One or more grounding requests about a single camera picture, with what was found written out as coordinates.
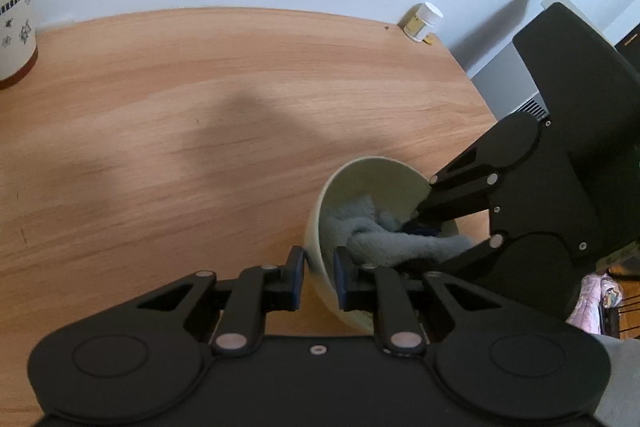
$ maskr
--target cloth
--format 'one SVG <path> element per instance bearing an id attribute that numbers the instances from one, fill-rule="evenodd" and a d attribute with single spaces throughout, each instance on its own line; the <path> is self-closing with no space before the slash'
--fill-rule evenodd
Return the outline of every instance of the cloth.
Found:
<path id="1" fill-rule="evenodd" d="M 568 324 L 587 333 L 602 333 L 600 322 L 600 301 L 607 308 L 617 306 L 622 300 L 618 284 L 607 275 L 591 273 L 582 278 L 580 296 L 574 311 L 566 320 Z"/>
<path id="2" fill-rule="evenodd" d="M 412 259 L 443 263 L 472 245 L 465 235 L 428 237 L 397 232 L 399 229 L 395 216 L 378 211 L 371 196 L 350 201 L 321 216 L 319 237 L 325 263 L 333 266 L 337 247 L 347 247 L 355 264 L 394 267 Z"/>
<path id="3" fill-rule="evenodd" d="M 611 361 L 609 384 L 594 416 L 607 427 L 640 427 L 640 341 L 593 336 Z"/>

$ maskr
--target bowl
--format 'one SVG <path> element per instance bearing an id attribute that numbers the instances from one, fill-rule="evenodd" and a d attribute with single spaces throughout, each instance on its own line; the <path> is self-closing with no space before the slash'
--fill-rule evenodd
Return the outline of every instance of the bowl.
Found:
<path id="1" fill-rule="evenodd" d="M 309 278 L 322 302 L 353 328 L 373 332 L 372 315 L 362 311 L 344 312 L 338 308 L 333 274 L 333 251 L 326 251 L 320 240 L 322 216 L 343 204 L 370 195 L 376 208 L 393 214 L 397 221 L 408 221 L 416 206 L 429 194 L 429 181 L 420 172 L 398 160 L 383 156 L 363 156 L 343 165 L 324 184 L 309 216 L 305 249 Z M 458 233 L 454 221 L 444 223 L 441 235 Z"/>

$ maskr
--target white bottle cap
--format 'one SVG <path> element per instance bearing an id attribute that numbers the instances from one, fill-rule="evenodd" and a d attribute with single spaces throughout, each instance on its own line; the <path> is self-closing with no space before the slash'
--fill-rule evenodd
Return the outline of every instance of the white bottle cap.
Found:
<path id="1" fill-rule="evenodd" d="M 416 15 L 431 26 L 437 25 L 443 17 L 442 12 L 430 2 L 422 3 Z"/>

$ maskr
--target wood grain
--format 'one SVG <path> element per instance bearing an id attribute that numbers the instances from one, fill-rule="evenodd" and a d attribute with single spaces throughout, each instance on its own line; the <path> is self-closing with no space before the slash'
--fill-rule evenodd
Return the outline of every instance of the wood grain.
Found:
<path id="1" fill-rule="evenodd" d="M 168 10 L 38 36 L 0 92 L 0 425 L 40 410 L 49 331 L 199 269 L 279 263 L 325 179 L 387 155 L 429 175 L 494 118 L 439 42 L 281 10 Z M 486 216 L 463 229 L 480 238 Z M 350 334 L 305 287 L 272 333 Z"/>

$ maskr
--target brown cup base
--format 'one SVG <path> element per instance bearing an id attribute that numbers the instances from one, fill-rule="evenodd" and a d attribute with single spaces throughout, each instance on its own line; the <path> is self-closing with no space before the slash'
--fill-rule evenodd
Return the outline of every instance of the brown cup base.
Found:
<path id="1" fill-rule="evenodd" d="M 38 49 L 36 48 L 33 52 L 33 55 L 31 55 L 31 58 L 27 60 L 27 63 L 23 67 L 21 67 L 18 71 L 16 71 L 8 78 L 0 80 L 0 89 L 6 89 L 7 87 L 11 87 L 14 84 L 20 82 L 24 78 L 24 76 L 29 73 L 29 71 L 31 71 L 31 68 L 33 68 L 33 65 L 36 63 L 37 59 Z"/>

